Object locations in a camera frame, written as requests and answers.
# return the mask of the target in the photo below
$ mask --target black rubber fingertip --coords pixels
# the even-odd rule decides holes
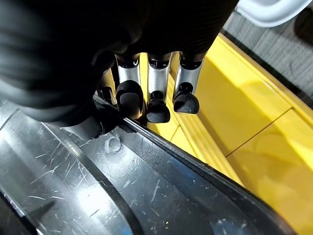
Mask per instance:
[[[174,98],[173,105],[177,113],[197,114],[200,109],[198,99],[189,92],[179,93]]]
[[[147,108],[147,120],[151,123],[166,123],[171,119],[170,111],[161,99],[152,99]]]
[[[117,87],[116,99],[119,109],[126,116],[140,118],[143,108],[143,93],[138,83],[125,81]]]

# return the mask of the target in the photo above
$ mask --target black glove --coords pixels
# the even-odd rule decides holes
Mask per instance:
[[[236,3],[0,1],[0,94],[36,120],[79,124],[114,54],[207,51]]]

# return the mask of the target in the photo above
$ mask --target robotic hand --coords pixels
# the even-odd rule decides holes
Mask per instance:
[[[118,108],[142,114],[139,53],[147,52],[150,122],[169,121],[169,63],[180,52],[174,110],[195,114],[205,53],[237,0],[0,1],[0,94],[30,117],[88,140],[105,133],[92,96],[118,64]]]

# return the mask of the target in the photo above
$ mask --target white object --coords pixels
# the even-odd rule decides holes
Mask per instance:
[[[240,0],[236,11],[260,27],[275,27],[298,15],[312,0]]]

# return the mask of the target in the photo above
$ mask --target circular mark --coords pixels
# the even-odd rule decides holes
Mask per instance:
[[[105,142],[104,149],[108,152],[117,152],[121,148],[121,141],[117,137],[112,137]]]

